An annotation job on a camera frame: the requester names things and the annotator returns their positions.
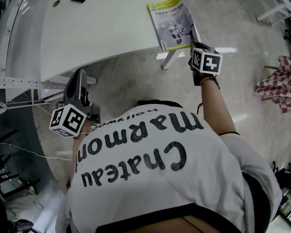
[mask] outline person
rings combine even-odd
[[[203,118],[151,100],[85,122],[57,233],[266,231],[282,197],[275,176],[236,132],[215,78],[200,85]]]

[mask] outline black strap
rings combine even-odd
[[[255,233],[265,233],[271,222],[271,203],[257,179],[242,173],[247,181],[253,200]]]
[[[237,134],[237,135],[240,135],[239,133],[237,133],[235,131],[225,132],[225,133],[221,133],[221,134],[218,134],[218,135],[224,135],[224,134]]]

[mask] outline table leg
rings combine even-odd
[[[269,98],[262,99],[262,101],[267,101],[267,100],[272,100],[272,99],[273,99],[272,97],[269,97]]]
[[[276,24],[276,23],[278,23],[278,22],[280,22],[282,20],[285,20],[285,19],[287,19],[289,17],[291,17],[291,13],[289,13],[288,15],[286,15],[285,17],[283,17],[283,18],[281,18],[281,19],[279,19],[277,21],[271,22],[270,25],[273,26],[274,24]]]
[[[11,174],[11,172],[0,173],[0,176]]]
[[[269,69],[274,69],[274,70],[278,70],[278,67],[271,67],[271,66],[264,66],[265,68],[269,68]]]
[[[281,4],[277,5],[276,7],[274,7],[273,9],[270,9],[269,11],[267,11],[264,14],[260,15],[259,17],[257,17],[257,20],[261,21],[264,18],[269,17],[271,14],[273,14],[273,13],[279,11],[279,10],[282,10],[283,8],[285,8],[285,5],[283,3],[281,3]]]
[[[171,66],[171,64],[178,58],[181,51],[182,49],[170,50],[162,64],[162,69],[167,70]]]
[[[7,178],[0,179],[0,183],[3,183],[5,181],[8,181],[8,180],[13,179],[13,178],[16,178],[16,177],[19,177],[19,174],[11,175],[11,176],[9,176]]]

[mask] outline book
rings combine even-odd
[[[189,47],[200,39],[183,0],[149,3],[148,9],[163,51]]]

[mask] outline desk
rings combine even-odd
[[[9,6],[5,9],[0,19],[0,76],[6,75],[7,52],[10,35],[22,0],[9,0]]]
[[[160,47],[147,4],[164,0],[59,0],[53,7],[55,1],[49,1],[43,24],[41,81],[124,53]],[[168,60],[176,54],[171,52]]]
[[[276,0],[273,0],[273,1],[275,2],[276,6],[272,9],[270,9],[269,11],[265,12],[264,14],[258,16],[257,21],[261,21],[264,18],[269,17],[270,15],[272,15],[273,13],[275,13],[277,11],[280,11],[281,13],[283,13],[285,15],[285,17],[280,18],[277,21],[271,22],[270,25],[274,25],[274,24],[276,24],[284,19],[291,17],[291,0],[280,0],[279,4],[276,2]]]
[[[6,59],[6,76],[40,81],[40,52],[44,14],[49,0],[23,0],[13,24]],[[6,100],[28,89],[6,89]]]

